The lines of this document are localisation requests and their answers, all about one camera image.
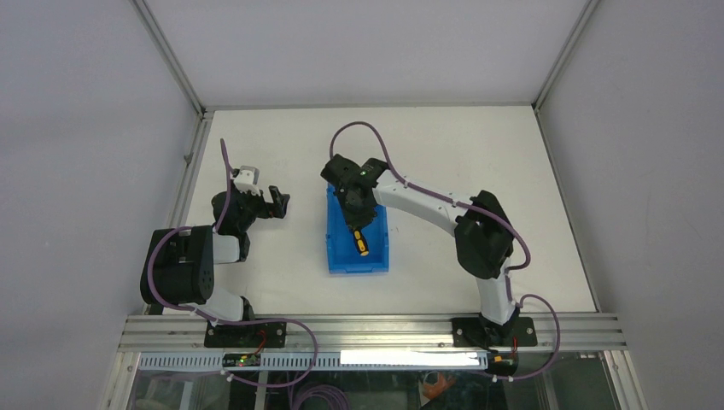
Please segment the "yellow black screwdriver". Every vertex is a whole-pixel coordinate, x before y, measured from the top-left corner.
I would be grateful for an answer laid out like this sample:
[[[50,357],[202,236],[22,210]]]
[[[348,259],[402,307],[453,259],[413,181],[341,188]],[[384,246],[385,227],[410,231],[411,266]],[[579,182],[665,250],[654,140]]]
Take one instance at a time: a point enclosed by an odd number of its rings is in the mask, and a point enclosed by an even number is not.
[[[367,256],[369,254],[369,248],[365,236],[361,230],[353,231],[354,246],[360,256]]]

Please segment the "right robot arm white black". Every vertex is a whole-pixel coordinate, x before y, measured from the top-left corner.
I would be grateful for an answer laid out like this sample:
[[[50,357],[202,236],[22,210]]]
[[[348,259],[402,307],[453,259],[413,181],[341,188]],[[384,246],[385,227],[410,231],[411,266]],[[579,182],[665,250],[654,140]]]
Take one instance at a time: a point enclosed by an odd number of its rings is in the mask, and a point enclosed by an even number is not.
[[[476,280],[480,342],[502,346],[514,337],[520,309],[507,278],[514,234],[495,195],[483,190],[463,200],[443,196],[397,178],[387,162],[375,158],[358,165],[334,155],[320,175],[331,186],[361,257],[370,253],[363,230],[378,216],[379,207],[403,211],[450,234],[459,265]]]

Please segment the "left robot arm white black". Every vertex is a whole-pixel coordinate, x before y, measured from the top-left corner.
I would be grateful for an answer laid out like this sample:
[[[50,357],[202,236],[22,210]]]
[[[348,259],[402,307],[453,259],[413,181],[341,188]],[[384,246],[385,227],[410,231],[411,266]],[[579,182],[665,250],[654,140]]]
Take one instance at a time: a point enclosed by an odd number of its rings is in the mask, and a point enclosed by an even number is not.
[[[246,297],[215,283],[214,268],[248,258],[248,229],[256,220],[286,216],[290,195],[275,185],[269,194],[268,202],[263,193],[231,187],[211,200],[213,224],[154,231],[140,280],[143,300],[225,325],[225,337],[237,347],[251,344],[257,335],[253,308]]]

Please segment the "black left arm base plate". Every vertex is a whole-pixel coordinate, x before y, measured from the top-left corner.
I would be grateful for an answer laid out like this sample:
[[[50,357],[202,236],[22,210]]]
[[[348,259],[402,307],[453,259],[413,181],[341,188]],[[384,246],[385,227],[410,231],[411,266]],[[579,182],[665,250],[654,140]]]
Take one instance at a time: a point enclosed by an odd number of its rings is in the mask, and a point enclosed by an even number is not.
[[[208,349],[280,349],[285,347],[287,324],[213,325],[207,323],[203,346]]]

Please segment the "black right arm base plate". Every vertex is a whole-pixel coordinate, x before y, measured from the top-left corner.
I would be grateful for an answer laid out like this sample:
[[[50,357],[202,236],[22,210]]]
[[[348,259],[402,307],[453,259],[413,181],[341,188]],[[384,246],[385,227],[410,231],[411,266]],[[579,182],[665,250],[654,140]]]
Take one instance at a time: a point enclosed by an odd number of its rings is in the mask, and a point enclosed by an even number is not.
[[[478,317],[451,319],[453,345],[482,349],[535,347],[538,337],[530,317],[517,317],[506,325],[496,325]]]

